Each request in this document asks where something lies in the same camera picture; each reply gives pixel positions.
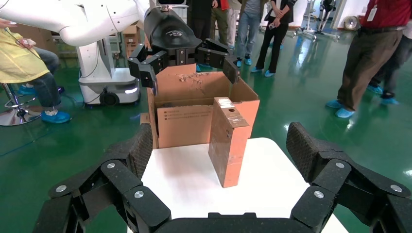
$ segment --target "metal screw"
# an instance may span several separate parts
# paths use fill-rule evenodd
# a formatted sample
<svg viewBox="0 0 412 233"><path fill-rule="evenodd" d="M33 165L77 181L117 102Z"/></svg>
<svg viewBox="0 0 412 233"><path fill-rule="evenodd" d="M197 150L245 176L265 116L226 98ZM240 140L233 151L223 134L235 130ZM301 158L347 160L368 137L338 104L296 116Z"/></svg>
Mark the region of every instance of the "metal screw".
<svg viewBox="0 0 412 233"><path fill-rule="evenodd" d="M56 188L56 192L61 193L61 192L63 192L66 188L67 188L67 186L61 185L61 186L59 186L59 187Z"/></svg>
<svg viewBox="0 0 412 233"><path fill-rule="evenodd" d="M116 166L116 164L114 164L114 163L109 163L108 165L107 165L107 168L108 169L111 169L111 168L114 168Z"/></svg>
<svg viewBox="0 0 412 233"><path fill-rule="evenodd" d="M398 193L402 192L402 188L399 187L399 186L396 185L396 184L392 184L392 185L391 185L391 189L393 189L395 192L398 192Z"/></svg>
<svg viewBox="0 0 412 233"><path fill-rule="evenodd" d="M345 167L345 165L343 165L343 163L336 163L336 166L337 166L338 168L344 168L344 167Z"/></svg>
<svg viewBox="0 0 412 233"><path fill-rule="evenodd" d="M135 192L135 198L141 198L144 195L143 191Z"/></svg>
<svg viewBox="0 0 412 233"><path fill-rule="evenodd" d="M323 193L322 193L321 191L315 191L315 196L316 196L317 198L320 198L320 199L322 199L322 198L324 197L324 195L323 195Z"/></svg>

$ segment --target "person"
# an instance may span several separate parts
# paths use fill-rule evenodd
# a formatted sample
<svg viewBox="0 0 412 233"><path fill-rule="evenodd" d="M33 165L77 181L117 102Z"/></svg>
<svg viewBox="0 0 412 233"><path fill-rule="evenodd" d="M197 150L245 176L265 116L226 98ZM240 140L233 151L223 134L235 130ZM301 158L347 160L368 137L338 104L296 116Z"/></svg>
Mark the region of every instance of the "person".
<svg viewBox="0 0 412 233"><path fill-rule="evenodd" d="M42 50L26 43L17 33L9 28L16 25L8 20L0 19L0 83L28 83L37 94L43 107L41 119L50 123L64 123L70 115L58 111L60 94L52 72L58 67L58 57L49 51Z"/></svg>
<svg viewBox="0 0 412 233"><path fill-rule="evenodd" d="M270 12L270 10L272 9L272 4L271 4L271 2L272 2L272 1L269 1L269 2L266 3L267 12ZM283 49L283 42L284 42L284 41L285 41L285 38L283 38L282 43L280 44L280 50ZM271 43L269 44L269 47L270 47L270 48L273 47L273 38L272 38L272 40L271 40Z"/></svg>
<svg viewBox="0 0 412 233"><path fill-rule="evenodd" d="M396 78L401 66L409 60L412 55L412 19L409 20L406 28L403 30L403 36L400 40L395 53L385 63L378 73L372 78L368 85L368 90L381 94L383 104L398 104L395 99ZM384 81L384 89L379 83Z"/></svg>
<svg viewBox="0 0 412 233"><path fill-rule="evenodd" d="M370 0L365 21L352 40L337 100L326 106L336 116L351 117L370 80L395 52L402 30L411 18L412 0Z"/></svg>
<svg viewBox="0 0 412 233"><path fill-rule="evenodd" d="M263 9L268 0L241 0L240 19L238 26L238 38L236 44L236 56L238 61L236 65L241 67L242 57L245 58L245 64L250 66L252 59L253 45L256 34L259 30L260 20L263 16Z"/></svg>
<svg viewBox="0 0 412 233"><path fill-rule="evenodd" d="M190 28L193 30L195 37L206 40L210 38L210 23L212 7L218 6L217 0L191 0L190 1Z"/></svg>
<svg viewBox="0 0 412 233"><path fill-rule="evenodd" d="M227 45L227 15L229 9L228 0L217 0L218 6L212 8L212 16L210 21L210 38L215 39L215 25L218 23L219 42Z"/></svg>
<svg viewBox="0 0 412 233"><path fill-rule="evenodd" d="M238 0L229 0L229 6L230 8L227 14L227 45L229 48L234 49L236 40L236 22L238 21L240 8L242 5Z"/></svg>
<svg viewBox="0 0 412 233"><path fill-rule="evenodd" d="M271 0L272 10L268 13L268 26L260 49L259 59L252 73L260 72L265 65L266 53L271 39L273 38L272 57L269 69L265 72L266 77L272 77L276 73L277 61L279 59L280 46L286 36L289 23L293 22L293 6L297 0Z"/></svg>

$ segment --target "stool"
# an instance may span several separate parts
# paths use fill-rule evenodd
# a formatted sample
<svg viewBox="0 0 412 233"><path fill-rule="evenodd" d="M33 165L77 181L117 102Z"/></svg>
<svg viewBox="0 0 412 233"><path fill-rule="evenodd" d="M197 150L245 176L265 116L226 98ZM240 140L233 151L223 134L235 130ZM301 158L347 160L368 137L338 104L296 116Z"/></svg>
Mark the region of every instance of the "stool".
<svg viewBox="0 0 412 233"><path fill-rule="evenodd" d="M18 98L11 84L2 83L1 86L6 91L9 101L4 105L9 110L0 113L0 125L1 126L13 126L22 125L30 121L36 120L41 116L41 110L38 106L29 106L27 103L35 100L33 99L25 102L19 103Z"/></svg>

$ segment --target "black belt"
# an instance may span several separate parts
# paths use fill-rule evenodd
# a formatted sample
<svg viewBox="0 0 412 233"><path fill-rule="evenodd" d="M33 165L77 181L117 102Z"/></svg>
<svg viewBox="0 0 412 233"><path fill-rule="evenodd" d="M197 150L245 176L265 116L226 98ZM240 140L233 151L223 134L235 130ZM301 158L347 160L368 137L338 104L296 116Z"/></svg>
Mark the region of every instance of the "black belt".
<svg viewBox="0 0 412 233"><path fill-rule="evenodd" d="M406 26L399 26L399 27L386 27L386 28L364 28L361 27L359 29L359 33L365 33L365 34L377 34L377 33L387 33L387 32L393 32L393 31L400 31L405 29Z"/></svg>

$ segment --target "jeans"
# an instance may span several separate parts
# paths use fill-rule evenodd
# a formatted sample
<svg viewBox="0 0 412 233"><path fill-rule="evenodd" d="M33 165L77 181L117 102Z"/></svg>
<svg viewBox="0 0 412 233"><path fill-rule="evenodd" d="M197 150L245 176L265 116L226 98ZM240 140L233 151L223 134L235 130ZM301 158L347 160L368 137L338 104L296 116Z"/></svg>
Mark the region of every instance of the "jeans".
<svg viewBox="0 0 412 233"><path fill-rule="evenodd" d="M59 67L59 58L56 54L47 50L39 48L34 48L34 50L39 54L50 72L28 82L28 84L34 86L37 99L43 109L46 111L54 110L61 102L60 93L53 75Z"/></svg>
<svg viewBox="0 0 412 233"><path fill-rule="evenodd" d="M240 10L233 10L229 9L229 13L227 14L227 44L230 46L235 45L236 40L236 21L238 20L238 15L240 14Z"/></svg>
<svg viewBox="0 0 412 233"><path fill-rule="evenodd" d="M238 27L238 39L236 47L236 56L241 58L245 55L246 57L252 54L253 44L256 40L256 34L258 33L260 26L260 14L252 14L249 12L243 12L239 19ZM249 27L249 38L247 37L247 29Z"/></svg>
<svg viewBox="0 0 412 233"><path fill-rule="evenodd" d="M274 17L269 17L268 26L266 27L265 37L263 38L262 48L260 49L259 59L257 60L256 68L263 69L265 66L266 53L268 52L268 47L270 41L273 38L272 56L269 65L269 72L272 74L276 73L277 61L279 59L280 45L282 44L283 38L286 36L289 24L280 24L279 27L270 29L269 24L275 20Z"/></svg>
<svg viewBox="0 0 412 233"><path fill-rule="evenodd" d="M373 77L369 83L372 86L378 86L381 81L385 81L383 88L383 98L395 97L396 78L399 74L400 67L411 57L412 55L412 39L402 36L398 48L395 53L385 63L378 73Z"/></svg>

